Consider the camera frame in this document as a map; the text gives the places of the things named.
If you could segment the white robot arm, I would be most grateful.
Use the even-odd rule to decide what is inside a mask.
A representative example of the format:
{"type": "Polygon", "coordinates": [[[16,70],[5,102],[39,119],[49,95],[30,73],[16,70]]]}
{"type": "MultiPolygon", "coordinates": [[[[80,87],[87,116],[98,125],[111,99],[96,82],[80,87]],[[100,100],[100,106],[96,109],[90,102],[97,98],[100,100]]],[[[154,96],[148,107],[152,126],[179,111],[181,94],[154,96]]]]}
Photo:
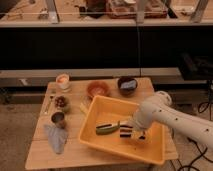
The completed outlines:
{"type": "Polygon", "coordinates": [[[145,131],[156,121],[213,149],[213,122],[175,110],[171,105],[171,96],[157,91],[139,104],[128,123],[137,131],[145,131]]]}

